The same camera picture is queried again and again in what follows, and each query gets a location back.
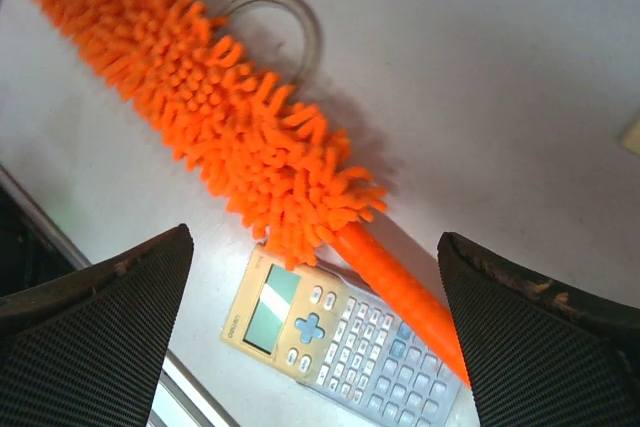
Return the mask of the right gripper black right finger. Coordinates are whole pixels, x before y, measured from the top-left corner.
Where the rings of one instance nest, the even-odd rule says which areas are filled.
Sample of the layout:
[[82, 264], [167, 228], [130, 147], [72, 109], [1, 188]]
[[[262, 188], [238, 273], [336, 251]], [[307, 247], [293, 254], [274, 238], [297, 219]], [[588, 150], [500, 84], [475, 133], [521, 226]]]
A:
[[638, 309], [454, 232], [438, 264], [481, 425], [638, 425]]

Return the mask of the orange microfiber duster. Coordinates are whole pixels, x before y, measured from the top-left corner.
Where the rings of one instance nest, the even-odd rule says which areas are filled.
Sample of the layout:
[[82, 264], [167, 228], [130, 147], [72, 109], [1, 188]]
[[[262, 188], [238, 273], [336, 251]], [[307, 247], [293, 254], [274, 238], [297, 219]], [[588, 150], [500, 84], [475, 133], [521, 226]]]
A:
[[449, 310], [366, 229], [385, 189], [297, 82], [261, 70], [198, 0], [35, 0], [79, 56], [287, 267], [331, 246], [462, 380]]

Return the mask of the gold scientific calculator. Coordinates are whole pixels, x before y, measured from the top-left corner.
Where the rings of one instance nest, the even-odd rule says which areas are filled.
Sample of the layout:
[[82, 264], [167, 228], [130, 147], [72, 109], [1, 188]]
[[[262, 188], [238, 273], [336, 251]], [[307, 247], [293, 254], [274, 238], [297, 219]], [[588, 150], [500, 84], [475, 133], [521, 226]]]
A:
[[376, 426], [449, 426], [458, 377], [356, 274], [256, 245], [221, 339]]

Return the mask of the yellow sticky note pad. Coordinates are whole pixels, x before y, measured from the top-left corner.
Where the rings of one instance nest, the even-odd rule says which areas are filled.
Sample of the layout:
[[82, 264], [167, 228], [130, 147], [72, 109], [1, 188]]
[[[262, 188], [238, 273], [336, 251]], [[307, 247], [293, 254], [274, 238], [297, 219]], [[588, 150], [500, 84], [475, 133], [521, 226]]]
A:
[[635, 119], [623, 132], [620, 145], [634, 155], [640, 155], [640, 118]]

